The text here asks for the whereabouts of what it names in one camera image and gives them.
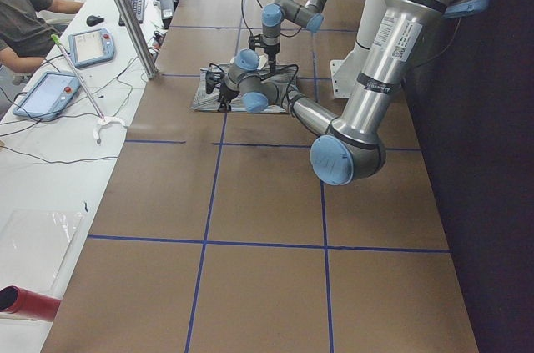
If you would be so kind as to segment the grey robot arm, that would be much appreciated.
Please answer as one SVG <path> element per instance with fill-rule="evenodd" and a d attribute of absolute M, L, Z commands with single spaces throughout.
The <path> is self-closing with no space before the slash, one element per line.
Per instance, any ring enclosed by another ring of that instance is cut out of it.
<path fill-rule="evenodd" d="M 291 81 L 279 80 L 283 69 L 276 63 L 282 22 L 316 32 L 326 1 L 272 0 L 263 9 L 261 33 L 250 38 L 227 68 L 210 64 L 205 88 L 219 92 L 224 111 L 234 98 L 250 113 L 270 106 L 286 110 L 316 135 L 310 150 L 315 174 L 326 184 L 345 185 L 382 168 L 386 154 L 377 131 L 426 33 L 442 19 L 485 10 L 490 0 L 366 0 L 367 6 L 382 3 L 370 19 L 375 29 L 370 46 L 332 65 L 332 78 L 351 90 L 341 115 L 307 98 Z"/>
<path fill-rule="evenodd" d="M 262 48 L 267 55 L 269 71 L 276 70 L 276 55 L 280 52 L 281 23 L 285 20 L 316 33 L 324 17 L 322 12 L 327 0 L 307 0 L 300 4 L 295 0 L 272 0 L 262 8 L 262 33 L 249 37 L 249 48 Z"/>

